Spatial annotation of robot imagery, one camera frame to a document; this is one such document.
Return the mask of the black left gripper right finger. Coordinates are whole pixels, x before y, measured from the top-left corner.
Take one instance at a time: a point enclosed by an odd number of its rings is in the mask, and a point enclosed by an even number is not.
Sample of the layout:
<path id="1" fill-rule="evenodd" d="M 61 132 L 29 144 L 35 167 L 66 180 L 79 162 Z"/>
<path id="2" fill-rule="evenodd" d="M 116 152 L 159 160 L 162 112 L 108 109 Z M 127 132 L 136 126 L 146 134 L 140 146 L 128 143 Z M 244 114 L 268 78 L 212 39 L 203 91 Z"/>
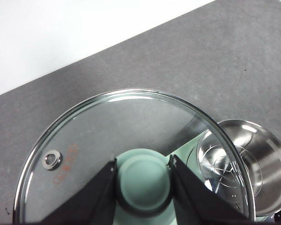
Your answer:
<path id="1" fill-rule="evenodd" d="M 247 225 L 248 219 L 232 208 L 181 161 L 169 159 L 171 192 L 178 225 Z"/>

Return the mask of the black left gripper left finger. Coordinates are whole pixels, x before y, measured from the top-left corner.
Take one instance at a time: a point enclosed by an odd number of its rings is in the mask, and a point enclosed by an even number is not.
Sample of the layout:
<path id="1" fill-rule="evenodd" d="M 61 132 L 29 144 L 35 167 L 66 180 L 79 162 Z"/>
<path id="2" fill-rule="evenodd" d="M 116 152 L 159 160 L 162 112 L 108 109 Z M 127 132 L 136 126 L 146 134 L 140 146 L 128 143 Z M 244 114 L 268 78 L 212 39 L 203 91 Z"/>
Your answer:
<path id="1" fill-rule="evenodd" d="M 109 161 L 79 192 L 44 218 L 41 224 L 113 224 L 117 174 L 116 160 Z"/>

